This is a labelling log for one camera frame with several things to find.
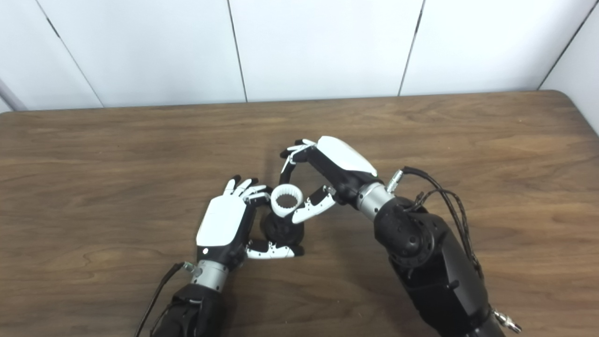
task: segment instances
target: black arm cover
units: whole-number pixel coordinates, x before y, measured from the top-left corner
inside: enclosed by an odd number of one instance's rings
[[[152,337],[218,337],[225,313],[222,294],[188,284],[173,295]]]
[[[402,201],[381,209],[375,238],[422,319],[442,337],[505,337],[483,280],[445,221],[425,210],[404,213]]]

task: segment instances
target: white wall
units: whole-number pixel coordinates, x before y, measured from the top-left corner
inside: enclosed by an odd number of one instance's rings
[[[40,0],[107,107],[245,101],[226,0]]]
[[[422,0],[231,0],[249,101],[396,96]]]
[[[537,89],[595,1],[0,1],[0,96],[32,110]]]
[[[568,95],[599,133],[599,9],[593,10],[541,89]]]
[[[16,109],[102,107],[35,1],[0,1],[0,93]]]
[[[536,90],[595,0],[426,0],[401,95]]]

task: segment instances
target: cable connector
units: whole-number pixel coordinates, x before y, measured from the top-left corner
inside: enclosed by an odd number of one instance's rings
[[[516,322],[512,321],[512,319],[508,315],[502,314],[499,311],[493,309],[493,316],[499,322],[500,325],[510,329],[511,331],[514,331],[515,333],[522,332],[521,326],[516,324]]]
[[[402,170],[397,170],[397,172],[395,172],[395,174],[393,174],[393,177],[391,178],[391,180],[389,180],[389,183],[387,184],[387,192],[393,194],[395,192],[395,189],[397,188],[397,185],[399,185],[401,178],[404,176],[404,172]]]

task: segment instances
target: white gear ring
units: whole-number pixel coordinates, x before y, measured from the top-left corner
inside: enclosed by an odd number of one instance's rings
[[[282,195],[290,195],[295,199],[295,206],[293,207],[284,207],[281,206],[277,201]],[[283,185],[279,185],[275,187],[273,192],[270,194],[270,206],[273,208],[273,212],[283,218],[287,214],[293,212],[299,205],[301,205],[302,201],[304,201],[304,195],[301,190],[290,183],[284,183]]]

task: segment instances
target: wood grain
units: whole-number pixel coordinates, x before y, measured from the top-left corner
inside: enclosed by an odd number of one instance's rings
[[[279,152],[323,134],[385,180],[415,166],[462,197],[491,302],[524,336],[597,335],[599,139],[554,91],[4,113],[0,335],[131,335],[164,272],[193,259],[225,181],[275,185]],[[294,174],[304,192],[323,182]],[[398,193],[428,189],[410,178]],[[303,244],[234,273],[225,336],[435,335],[362,215],[336,206]]]

